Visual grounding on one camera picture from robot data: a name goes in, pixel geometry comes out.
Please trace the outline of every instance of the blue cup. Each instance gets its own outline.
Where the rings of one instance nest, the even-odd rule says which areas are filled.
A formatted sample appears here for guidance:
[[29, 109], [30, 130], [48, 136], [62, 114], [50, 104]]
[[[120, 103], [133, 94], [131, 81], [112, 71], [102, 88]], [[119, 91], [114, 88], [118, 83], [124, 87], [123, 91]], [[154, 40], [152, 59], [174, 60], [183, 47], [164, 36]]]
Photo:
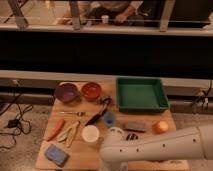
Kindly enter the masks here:
[[116, 122], [116, 116], [113, 112], [109, 112], [107, 111], [104, 116], [102, 117], [102, 120], [104, 122], [104, 124], [110, 128], [112, 126], [115, 125], [115, 122]]

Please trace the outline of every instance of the red object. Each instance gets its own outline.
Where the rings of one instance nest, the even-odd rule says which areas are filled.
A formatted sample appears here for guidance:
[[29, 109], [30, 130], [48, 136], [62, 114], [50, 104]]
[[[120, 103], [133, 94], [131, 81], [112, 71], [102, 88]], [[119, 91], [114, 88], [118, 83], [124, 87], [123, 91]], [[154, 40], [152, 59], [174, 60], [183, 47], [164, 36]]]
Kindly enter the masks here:
[[63, 118], [60, 119], [57, 122], [57, 124], [56, 124], [55, 128], [53, 129], [53, 131], [51, 132], [51, 134], [46, 139], [46, 141], [50, 141], [53, 138], [55, 138], [58, 135], [58, 133], [61, 131], [62, 127], [64, 126], [64, 123], [65, 123], [65, 120]]
[[95, 82], [86, 83], [81, 89], [84, 98], [91, 102], [95, 101], [102, 92], [101, 86]]
[[74, 84], [65, 83], [56, 88], [54, 95], [58, 100], [68, 103], [78, 96], [78, 88]]

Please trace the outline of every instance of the black wall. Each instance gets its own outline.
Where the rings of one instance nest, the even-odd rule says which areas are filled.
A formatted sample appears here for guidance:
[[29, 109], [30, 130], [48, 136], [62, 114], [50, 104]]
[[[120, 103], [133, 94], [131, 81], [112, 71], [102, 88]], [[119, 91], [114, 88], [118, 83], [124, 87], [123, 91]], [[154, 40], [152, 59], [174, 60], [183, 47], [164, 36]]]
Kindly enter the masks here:
[[213, 37], [0, 31], [0, 38], [0, 69], [213, 76]]

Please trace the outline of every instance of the white cup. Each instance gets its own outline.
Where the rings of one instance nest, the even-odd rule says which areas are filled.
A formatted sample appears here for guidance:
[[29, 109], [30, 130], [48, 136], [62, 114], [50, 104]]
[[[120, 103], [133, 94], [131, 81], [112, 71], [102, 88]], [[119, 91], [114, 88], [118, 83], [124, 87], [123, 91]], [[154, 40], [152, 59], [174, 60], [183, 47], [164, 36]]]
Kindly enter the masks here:
[[83, 128], [81, 136], [83, 140], [91, 146], [97, 145], [100, 132], [94, 125], [88, 125]]
[[102, 19], [102, 23], [103, 24], [108, 24], [109, 23], [109, 16], [108, 15], [102, 15], [101, 19]]

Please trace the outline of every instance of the red bowl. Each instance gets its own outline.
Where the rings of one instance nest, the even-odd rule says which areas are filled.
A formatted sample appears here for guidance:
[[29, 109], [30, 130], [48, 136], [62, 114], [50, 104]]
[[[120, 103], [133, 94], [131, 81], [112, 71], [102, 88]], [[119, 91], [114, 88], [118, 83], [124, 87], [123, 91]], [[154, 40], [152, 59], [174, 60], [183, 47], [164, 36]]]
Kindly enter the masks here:
[[78, 88], [71, 83], [61, 84], [56, 88], [54, 96], [61, 102], [68, 103], [78, 96]]
[[95, 101], [101, 95], [102, 89], [99, 84], [89, 82], [82, 87], [81, 92], [87, 101]]

